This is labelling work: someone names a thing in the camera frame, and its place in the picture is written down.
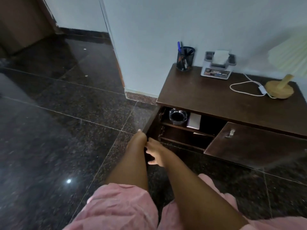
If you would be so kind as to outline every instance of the tissue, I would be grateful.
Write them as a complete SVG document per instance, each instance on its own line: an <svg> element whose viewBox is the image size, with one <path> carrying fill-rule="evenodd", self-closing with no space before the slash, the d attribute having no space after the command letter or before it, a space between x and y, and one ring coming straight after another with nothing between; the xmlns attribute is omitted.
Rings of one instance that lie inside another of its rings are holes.
<svg viewBox="0 0 307 230"><path fill-rule="evenodd" d="M229 57L229 51L217 50L214 52L213 64L224 65L226 64Z"/></svg>

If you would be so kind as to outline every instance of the pink clothing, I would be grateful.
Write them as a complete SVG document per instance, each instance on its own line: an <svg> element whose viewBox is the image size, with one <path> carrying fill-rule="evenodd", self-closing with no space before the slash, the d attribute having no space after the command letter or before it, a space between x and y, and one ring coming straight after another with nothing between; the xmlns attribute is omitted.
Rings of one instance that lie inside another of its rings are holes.
<svg viewBox="0 0 307 230"><path fill-rule="evenodd" d="M205 174L199 177L213 190L228 201L236 210L236 199L222 194L211 178ZM249 220L241 230L306 230L307 219L303 217L283 217L271 220ZM144 229L144 230L183 230L179 209L175 201L162 210L158 226L158 210L149 193L134 185L111 183L99 187L76 218L63 230L100 229Z"/></svg>

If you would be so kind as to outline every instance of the power cord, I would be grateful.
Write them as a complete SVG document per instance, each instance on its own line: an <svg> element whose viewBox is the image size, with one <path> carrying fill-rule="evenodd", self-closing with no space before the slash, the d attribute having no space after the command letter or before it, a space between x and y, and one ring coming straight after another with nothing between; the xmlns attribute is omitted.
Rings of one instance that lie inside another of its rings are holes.
<svg viewBox="0 0 307 230"><path fill-rule="evenodd" d="M257 96L257 97L262 97L262 96L265 96L266 94L270 97L270 98L275 98L275 97L272 97L267 91L266 89L264 88L264 86L262 84L260 84L259 82L257 81L253 81L252 79L250 79L246 74L243 74L249 81L245 81L245 82L240 82L240 83L235 83L235 84L232 84L229 86L229 88L232 90L232 91L235 91L235 92L238 92L238 93L244 93L244 94L248 94L248 95L251 95L251 96ZM246 93L246 92L242 92L242 91L237 91L237 90L234 90L233 88L231 88L233 85L239 85L239 84L244 84L244 83L248 83L248 82L254 82L256 83L257 85L259 85L258 89L260 90L260 92L262 93L262 95L256 95L256 94L251 94L251 93Z"/></svg>

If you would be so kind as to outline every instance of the table lamp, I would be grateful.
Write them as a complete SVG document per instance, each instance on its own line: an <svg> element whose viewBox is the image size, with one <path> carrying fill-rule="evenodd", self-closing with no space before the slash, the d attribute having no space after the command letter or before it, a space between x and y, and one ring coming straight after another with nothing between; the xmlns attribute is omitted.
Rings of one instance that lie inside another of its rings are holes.
<svg viewBox="0 0 307 230"><path fill-rule="evenodd" d="M267 92L276 98L290 97L294 91L288 82L294 76L307 76L307 35L291 37L272 48L269 51L269 62L288 74L281 81L267 82Z"/></svg>

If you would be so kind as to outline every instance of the tiled floor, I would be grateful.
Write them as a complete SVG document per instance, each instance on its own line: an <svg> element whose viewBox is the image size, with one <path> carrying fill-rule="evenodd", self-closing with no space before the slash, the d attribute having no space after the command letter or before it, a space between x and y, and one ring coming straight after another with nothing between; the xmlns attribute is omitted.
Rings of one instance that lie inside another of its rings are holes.
<svg viewBox="0 0 307 230"><path fill-rule="evenodd" d="M61 229L155 106L125 98L113 48L99 38L45 39L0 72L1 229ZM166 146L233 194L247 217L307 217L307 157L263 172ZM173 199L167 175L148 166L148 179L161 213Z"/></svg>

